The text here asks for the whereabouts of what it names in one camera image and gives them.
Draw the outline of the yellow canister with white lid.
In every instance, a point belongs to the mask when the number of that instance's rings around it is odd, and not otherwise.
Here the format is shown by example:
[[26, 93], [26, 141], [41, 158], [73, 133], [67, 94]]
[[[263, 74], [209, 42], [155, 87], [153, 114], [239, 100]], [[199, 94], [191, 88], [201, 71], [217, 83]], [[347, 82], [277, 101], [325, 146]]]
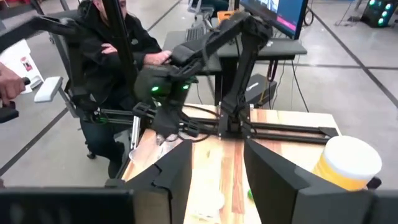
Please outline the yellow canister with white lid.
[[382, 169], [382, 159], [368, 143], [351, 136], [328, 140], [312, 173], [343, 189], [355, 191]]

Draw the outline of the white cardboard box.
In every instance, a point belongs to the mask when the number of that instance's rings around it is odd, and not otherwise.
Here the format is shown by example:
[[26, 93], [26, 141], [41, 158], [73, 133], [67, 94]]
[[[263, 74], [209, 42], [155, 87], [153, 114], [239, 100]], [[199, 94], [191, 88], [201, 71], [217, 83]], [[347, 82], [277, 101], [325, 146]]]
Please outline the white cardboard box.
[[0, 54], [0, 62], [20, 77], [27, 77], [30, 80], [30, 84], [26, 86], [22, 94], [32, 92], [35, 87], [44, 81], [30, 53], [27, 41], [22, 39]]

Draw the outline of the clear bag of cotton pads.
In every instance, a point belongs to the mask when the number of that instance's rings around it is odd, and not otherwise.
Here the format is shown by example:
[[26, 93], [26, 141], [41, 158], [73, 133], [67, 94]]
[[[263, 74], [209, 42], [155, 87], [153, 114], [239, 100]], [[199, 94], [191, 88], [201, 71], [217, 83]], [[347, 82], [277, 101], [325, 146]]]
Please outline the clear bag of cotton pads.
[[189, 214], [209, 222], [218, 222], [224, 202], [224, 194], [220, 191], [215, 174], [208, 174], [204, 169], [193, 169], [187, 203]]

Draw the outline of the orange object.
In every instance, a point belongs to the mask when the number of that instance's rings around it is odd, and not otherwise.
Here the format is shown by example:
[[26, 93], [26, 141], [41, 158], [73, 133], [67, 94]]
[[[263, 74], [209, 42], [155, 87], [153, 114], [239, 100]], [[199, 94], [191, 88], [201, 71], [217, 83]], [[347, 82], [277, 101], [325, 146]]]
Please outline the orange object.
[[218, 11], [217, 20], [220, 24], [222, 21], [229, 19], [234, 14], [234, 11]]

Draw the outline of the computer monitor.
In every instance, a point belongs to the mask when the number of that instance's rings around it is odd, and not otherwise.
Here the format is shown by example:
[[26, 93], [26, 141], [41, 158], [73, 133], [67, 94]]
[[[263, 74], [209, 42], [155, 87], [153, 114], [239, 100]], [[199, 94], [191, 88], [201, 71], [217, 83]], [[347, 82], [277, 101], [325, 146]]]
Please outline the computer monitor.
[[299, 39], [308, 0], [239, 0], [239, 4], [287, 37]]

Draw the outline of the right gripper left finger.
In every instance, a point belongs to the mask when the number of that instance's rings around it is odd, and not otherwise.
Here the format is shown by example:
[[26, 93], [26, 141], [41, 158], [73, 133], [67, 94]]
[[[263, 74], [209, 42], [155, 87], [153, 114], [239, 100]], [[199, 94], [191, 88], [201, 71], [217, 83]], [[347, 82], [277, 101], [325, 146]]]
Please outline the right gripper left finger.
[[192, 142], [105, 187], [0, 189], [0, 224], [183, 224], [192, 179]]

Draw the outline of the seated person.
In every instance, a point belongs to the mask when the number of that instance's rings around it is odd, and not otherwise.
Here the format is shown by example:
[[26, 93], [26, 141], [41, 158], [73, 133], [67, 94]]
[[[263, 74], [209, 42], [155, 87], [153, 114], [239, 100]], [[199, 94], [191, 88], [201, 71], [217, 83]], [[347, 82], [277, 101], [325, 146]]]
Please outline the seated person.
[[[144, 65], [146, 54], [163, 51], [155, 38], [143, 28], [141, 21], [127, 12], [127, 1], [118, 0], [126, 25], [127, 39], [130, 42], [132, 57], [138, 69]], [[118, 53], [103, 54], [102, 44], [116, 47], [116, 39], [111, 33], [111, 24], [106, 15], [104, 0], [82, 0], [78, 6], [78, 15], [82, 23], [90, 30], [88, 37], [81, 43], [84, 56], [83, 71], [87, 89], [92, 94], [105, 98], [109, 109], [131, 110], [136, 104], [126, 85], [122, 62]], [[80, 121], [90, 152], [109, 159], [108, 175], [115, 178], [123, 163], [123, 153], [113, 139], [112, 127], [102, 124]]]

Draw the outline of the grey keyboard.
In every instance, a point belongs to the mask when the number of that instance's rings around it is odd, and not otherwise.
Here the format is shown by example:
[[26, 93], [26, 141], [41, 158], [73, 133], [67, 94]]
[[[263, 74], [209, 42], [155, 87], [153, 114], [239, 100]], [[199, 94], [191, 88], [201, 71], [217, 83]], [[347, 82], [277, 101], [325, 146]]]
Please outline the grey keyboard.
[[191, 40], [200, 39], [202, 36], [204, 36], [206, 34], [206, 32], [207, 32], [207, 28], [203, 25], [191, 27], [186, 30], [185, 40], [188, 42]]

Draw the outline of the seated person's hand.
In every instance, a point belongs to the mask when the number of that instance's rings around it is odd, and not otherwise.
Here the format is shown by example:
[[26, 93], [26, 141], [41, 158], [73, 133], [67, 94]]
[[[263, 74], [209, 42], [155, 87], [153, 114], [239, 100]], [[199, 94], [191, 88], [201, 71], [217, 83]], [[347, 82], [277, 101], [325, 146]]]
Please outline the seated person's hand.
[[102, 45], [102, 53], [103, 54], [115, 54], [118, 52], [117, 48], [109, 43], [103, 43]]
[[165, 50], [155, 54], [146, 54], [144, 65], [163, 65], [170, 62], [171, 51]]

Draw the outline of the black device with green lights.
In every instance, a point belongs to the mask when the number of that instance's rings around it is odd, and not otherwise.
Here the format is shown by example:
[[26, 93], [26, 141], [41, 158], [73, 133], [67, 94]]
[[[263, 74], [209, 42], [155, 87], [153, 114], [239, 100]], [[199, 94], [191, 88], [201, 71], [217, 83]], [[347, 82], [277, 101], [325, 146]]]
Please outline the black device with green lights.
[[389, 26], [398, 7], [398, 0], [368, 0], [360, 21], [372, 28]]

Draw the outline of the black computer case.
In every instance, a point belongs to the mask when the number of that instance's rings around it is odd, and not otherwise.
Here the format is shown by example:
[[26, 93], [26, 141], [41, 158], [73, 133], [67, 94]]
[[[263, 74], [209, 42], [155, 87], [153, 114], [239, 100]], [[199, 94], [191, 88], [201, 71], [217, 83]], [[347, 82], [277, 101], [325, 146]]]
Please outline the black computer case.
[[265, 76], [257, 73], [250, 78], [246, 87], [246, 101], [255, 108], [261, 108], [273, 99], [276, 87], [276, 81], [269, 83]]

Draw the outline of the dark grey desk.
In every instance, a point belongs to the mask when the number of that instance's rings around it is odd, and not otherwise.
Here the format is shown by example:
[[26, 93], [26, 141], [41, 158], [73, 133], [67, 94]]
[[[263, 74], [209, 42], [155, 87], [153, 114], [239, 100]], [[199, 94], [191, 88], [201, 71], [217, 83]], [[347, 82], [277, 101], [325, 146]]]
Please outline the dark grey desk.
[[[185, 31], [176, 30], [167, 33], [163, 45], [164, 50], [172, 50], [175, 46], [185, 42]], [[227, 81], [228, 74], [233, 75], [237, 69], [238, 53], [242, 52], [241, 39], [237, 44], [225, 44], [214, 53], [200, 75], [215, 76], [215, 100], [217, 105], [221, 98], [231, 88], [231, 82]], [[307, 50], [297, 41], [291, 39], [271, 39], [268, 44], [259, 51], [257, 61], [292, 60], [296, 55], [305, 55]]]

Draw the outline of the standing person's hand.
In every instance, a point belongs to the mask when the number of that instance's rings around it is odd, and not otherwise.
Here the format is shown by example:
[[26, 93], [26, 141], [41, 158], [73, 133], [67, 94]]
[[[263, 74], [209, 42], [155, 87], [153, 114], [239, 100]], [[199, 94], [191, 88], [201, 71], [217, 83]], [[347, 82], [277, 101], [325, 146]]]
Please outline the standing person's hand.
[[0, 97], [5, 105], [25, 91], [23, 79], [0, 62]]

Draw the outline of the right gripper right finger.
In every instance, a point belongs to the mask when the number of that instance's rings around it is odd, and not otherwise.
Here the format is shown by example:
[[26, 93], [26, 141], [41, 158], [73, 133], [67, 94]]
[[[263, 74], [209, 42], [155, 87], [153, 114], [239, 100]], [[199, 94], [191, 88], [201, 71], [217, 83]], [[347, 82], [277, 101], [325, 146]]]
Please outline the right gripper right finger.
[[398, 190], [345, 190], [252, 139], [244, 163], [262, 224], [398, 224]]

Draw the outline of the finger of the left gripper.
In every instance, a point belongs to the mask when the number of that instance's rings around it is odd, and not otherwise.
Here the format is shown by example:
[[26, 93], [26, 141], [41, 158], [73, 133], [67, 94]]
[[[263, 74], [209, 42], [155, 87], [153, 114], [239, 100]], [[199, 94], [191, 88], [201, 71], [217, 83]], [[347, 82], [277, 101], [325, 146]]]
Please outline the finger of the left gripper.
[[171, 133], [177, 134], [180, 129], [180, 111], [179, 110], [170, 110], [169, 111], [170, 122], [171, 122]]
[[164, 139], [170, 136], [169, 131], [169, 114], [166, 110], [160, 108], [152, 121], [152, 129]]

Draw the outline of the clear plastic tray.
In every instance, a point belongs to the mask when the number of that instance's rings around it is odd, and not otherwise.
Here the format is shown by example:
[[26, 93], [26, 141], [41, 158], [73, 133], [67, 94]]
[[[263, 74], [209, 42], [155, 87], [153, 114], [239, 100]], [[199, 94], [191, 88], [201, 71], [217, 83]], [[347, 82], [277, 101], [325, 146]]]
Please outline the clear plastic tray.
[[129, 158], [133, 162], [141, 163], [157, 161], [162, 157], [164, 142], [165, 139], [160, 135], [142, 139], [139, 145], [129, 153]]

